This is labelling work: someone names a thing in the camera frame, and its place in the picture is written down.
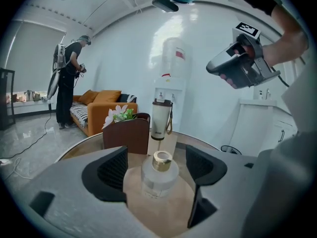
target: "gold bottle cap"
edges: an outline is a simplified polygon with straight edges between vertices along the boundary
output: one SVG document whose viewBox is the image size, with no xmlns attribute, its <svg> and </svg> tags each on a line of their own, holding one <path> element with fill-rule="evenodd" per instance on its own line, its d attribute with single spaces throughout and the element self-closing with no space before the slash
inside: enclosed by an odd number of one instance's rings
<svg viewBox="0 0 317 238">
<path fill-rule="evenodd" d="M 169 152 L 156 151 L 153 154 L 152 166 L 157 171 L 167 171 L 172 163 L 172 159 L 173 157 Z"/>
</svg>

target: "sofa armrest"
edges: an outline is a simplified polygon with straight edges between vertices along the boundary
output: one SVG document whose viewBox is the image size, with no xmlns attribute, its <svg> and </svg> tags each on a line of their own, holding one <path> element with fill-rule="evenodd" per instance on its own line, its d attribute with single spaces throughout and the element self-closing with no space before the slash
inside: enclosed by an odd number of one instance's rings
<svg viewBox="0 0 317 238">
<path fill-rule="evenodd" d="M 81 95 L 74 95 L 73 96 L 73 101 L 78 102 L 80 97 L 81 97 Z"/>
<path fill-rule="evenodd" d="M 138 104 L 136 103 L 89 103 L 88 104 L 88 136 L 96 135 L 102 132 L 102 127 L 105 123 L 105 119 L 108 116 L 109 109 L 115 110 L 115 107 L 119 105 L 123 107 L 128 105 L 128 109 L 133 109 L 133 113 L 138 111 Z"/>
</svg>

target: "black pants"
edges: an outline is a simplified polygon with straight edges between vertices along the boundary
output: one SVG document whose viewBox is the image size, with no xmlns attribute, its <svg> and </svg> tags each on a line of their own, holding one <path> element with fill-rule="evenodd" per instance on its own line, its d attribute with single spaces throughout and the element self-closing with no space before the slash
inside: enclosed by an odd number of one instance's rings
<svg viewBox="0 0 317 238">
<path fill-rule="evenodd" d="M 73 123 L 70 116 L 70 108 L 73 103 L 74 77 L 61 73 L 58 83 L 58 95 L 56 103 L 56 120 L 58 123 Z"/>
</svg>

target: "backpack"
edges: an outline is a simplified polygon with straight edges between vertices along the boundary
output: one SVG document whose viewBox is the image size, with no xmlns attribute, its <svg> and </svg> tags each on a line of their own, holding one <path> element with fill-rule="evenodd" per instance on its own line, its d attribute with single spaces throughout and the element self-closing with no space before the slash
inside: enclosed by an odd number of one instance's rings
<svg viewBox="0 0 317 238">
<path fill-rule="evenodd" d="M 63 44 L 57 44 L 57 46 L 55 48 L 55 52 L 54 52 L 53 72 L 55 70 L 60 70 L 62 68 L 65 68 L 70 63 L 70 60 L 68 62 L 66 62 L 65 50 L 71 44 L 69 44 L 67 46 L 64 46 Z"/>
</svg>

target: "faucet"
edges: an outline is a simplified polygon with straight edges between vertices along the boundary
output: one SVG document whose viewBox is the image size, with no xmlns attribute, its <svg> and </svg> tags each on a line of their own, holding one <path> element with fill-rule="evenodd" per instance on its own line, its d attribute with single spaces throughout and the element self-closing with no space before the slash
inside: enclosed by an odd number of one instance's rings
<svg viewBox="0 0 317 238">
<path fill-rule="evenodd" d="M 266 99 L 266 100 L 267 100 L 268 94 L 269 94 L 269 89 L 267 88 L 267 90 L 266 90 L 266 95 L 265 95 L 265 99 Z"/>
</svg>

